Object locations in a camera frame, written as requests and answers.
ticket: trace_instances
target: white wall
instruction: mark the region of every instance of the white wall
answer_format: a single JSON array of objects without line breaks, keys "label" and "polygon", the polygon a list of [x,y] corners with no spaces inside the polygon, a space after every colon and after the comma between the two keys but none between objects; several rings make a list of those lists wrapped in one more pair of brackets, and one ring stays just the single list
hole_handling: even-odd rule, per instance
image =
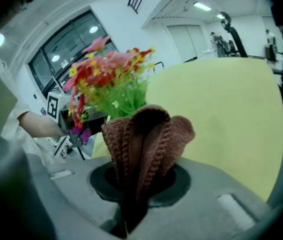
[{"label": "white wall", "polygon": [[42,108],[47,111],[47,101],[38,88],[28,65],[23,65],[20,70],[13,75],[13,79],[19,91],[20,98],[29,105],[31,111],[39,115],[41,114]]},{"label": "white wall", "polygon": [[142,28],[144,19],[141,20],[139,14],[127,6],[127,1],[97,0],[90,4],[117,49],[125,52],[134,47],[142,50],[155,47],[154,62],[162,61],[165,68],[180,63],[166,26],[162,23],[150,23]]},{"label": "white wall", "polygon": [[199,25],[169,25],[167,26],[172,40],[177,48],[182,62],[194,57],[198,59],[204,56],[207,49],[202,28]]},{"label": "white wall", "polygon": [[262,21],[264,24],[265,29],[272,32],[276,37],[276,44],[279,53],[283,52],[283,35],[280,29],[275,25],[275,21],[273,17],[263,16]]},{"label": "white wall", "polygon": [[[267,38],[262,16],[234,17],[231,19],[231,26],[237,30],[248,55],[265,57],[264,46],[267,44]],[[219,21],[206,24],[206,29],[208,33],[215,32],[226,41],[233,40],[232,35],[224,30]]]},{"label": "white wall", "polygon": [[[165,68],[181,63],[180,56],[165,24],[152,22],[147,27],[142,28],[147,20],[147,14],[143,10],[150,13],[150,3],[152,4],[151,8],[153,8],[159,0],[146,0],[141,5],[139,14],[136,14],[131,7],[128,7],[127,2],[128,0],[90,0],[86,3],[76,3],[64,10],[64,18],[54,19],[48,26],[40,25],[35,30],[36,33],[30,34],[30,39],[24,44],[19,54],[16,55],[15,62],[13,62],[15,70],[13,68],[12,71],[22,98],[32,110],[39,113],[42,107],[46,108],[46,103],[27,64],[39,47],[55,31],[70,19],[89,9],[94,12],[120,52],[125,52],[134,47],[142,50],[155,47],[156,53],[153,57],[155,63],[162,61]],[[160,66],[156,67],[156,72],[161,70]],[[34,99],[33,95],[35,93],[40,99]]]}]

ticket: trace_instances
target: ceiling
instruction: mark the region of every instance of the ceiling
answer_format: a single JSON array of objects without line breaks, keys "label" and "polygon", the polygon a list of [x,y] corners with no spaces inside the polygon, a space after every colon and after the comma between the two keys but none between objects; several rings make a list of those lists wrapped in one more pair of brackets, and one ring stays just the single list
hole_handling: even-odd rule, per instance
[{"label": "ceiling", "polygon": [[5,42],[0,47],[0,58],[11,66],[14,57],[26,42],[31,42],[30,33],[41,25],[49,26],[63,11],[79,0],[34,0],[17,14],[2,30]]},{"label": "ceiling", "polygon": [[[203,11],[194,7],[195,2],[201,2],[211,11]],[[153,19],[188,18],[206,23],[216,21],[219,12],[226,12],[231,17],[244,15],[271,16],[270,0],[169,0]]]}]

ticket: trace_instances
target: light yellow panel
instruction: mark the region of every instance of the light yellow panel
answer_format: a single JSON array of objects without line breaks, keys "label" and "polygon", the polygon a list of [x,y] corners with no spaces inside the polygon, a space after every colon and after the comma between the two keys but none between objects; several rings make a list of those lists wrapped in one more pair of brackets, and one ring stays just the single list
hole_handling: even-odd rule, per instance
[{"label": "light yellow panel", "polygon": [[[283,106],[261,59],[200,59],[150,79],[146,101],[188,118],[196,132],[183,157],[215,166],[266,201],[283,156]],[[93,158],[109,155],[101,133]]]}]

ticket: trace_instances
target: purple flower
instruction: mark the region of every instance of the purple flower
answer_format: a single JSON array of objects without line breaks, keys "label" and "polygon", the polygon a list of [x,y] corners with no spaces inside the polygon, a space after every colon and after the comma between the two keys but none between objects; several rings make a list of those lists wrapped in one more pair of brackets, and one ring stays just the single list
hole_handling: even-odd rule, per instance
[{"label": "purple flower", "polygon": [[90,138],[90,136],[92,136],[92,131],[91,131],[89,128],[87,128],[87,129],[85,129],[85,130],[82,132],[82,134],[80,135],[79,138],[80,138],[81,142],[82,142],[84,145],[86,145],[88,139]]},{"label": "purple flower", "polygon": [[70,129],[68,131],[69,134],[80,134],[81,133],[81,129],[78,129],[77,127],[73,127],[72,129]]}]

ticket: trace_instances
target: window frame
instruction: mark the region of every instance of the window frame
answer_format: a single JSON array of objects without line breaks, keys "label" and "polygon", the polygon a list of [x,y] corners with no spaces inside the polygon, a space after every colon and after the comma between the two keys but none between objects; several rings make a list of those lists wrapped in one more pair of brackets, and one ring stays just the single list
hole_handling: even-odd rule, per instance
[{"label": "window frame", "polygon": [[[36,54],[34,55],[34,57],[31,59],[31,61],[28,63],[30,71],[39,87],[39,89],[41,90],[41,93],[44,95],[44,97],[47,99],[48,93],[51,92],[57,85],[56,82],[59,83],[59,79],[62,75],[65,74],[66,71],[69,71],[69,69],[72,66],[72,63],[79,61],[80,59],[82,59],[85,54],[82,54],[82,51],[78,51],[76,54],[74,54],[72,57],[70,57],[68,59],[68,65],[63,68],[62,66],[58,69],[55,70],[54,67],[52,66],[50,60],[48,59],[48,56],[44,50],[44,47],[53,39],[55,38],[60,32],[62,32],[65,28],[72,26],[73,29],[75,30],[75,33],[77,34],[77,36],[80,38],[80,40],[82,41],[82,43],[84,44],[84,47],[88,47],[91,45],[91,43],[85,43],[85,40],[83,39],[83,37],[81,36],[81,34],[79,33],[79,31],[77,30],[77,28],[75,27],[74,22],[76,22],[77,20],[81,19],[82,17],[85,17],[86,15],[91,14],[95,20],[99,23],[99,25],[101,26],[102,30],[106,33],[103,38],[105,38],[107,36],[107,32],[104,29],[103,25],[101,24],[101,22],[98,20],[98,18],[94,15],[94,13],[91,10],[88,10],[84,13],[82,13],[81,15],[70,19],[65,25],[63,25],[61,28],[59,28],[52,36],[50,36],[48,38],[48,40],[38,49],[38,51],[36,52]],[[117,50],[115,44],[111,41],[108,40],[106,42],[106,44],[112,43],[112,45],[115,47],[115,49]],[[47,64],[49,70],[52,72],[52,77],[50,78],[50,80],[48,81],[48,83],[43,86],[38,73],[36,72],[34,66],[33,66],[33,62],[35,60],[35,58],[40,55],[40,53],[42,53],[43,59],[45,61],[45,63]]]}]

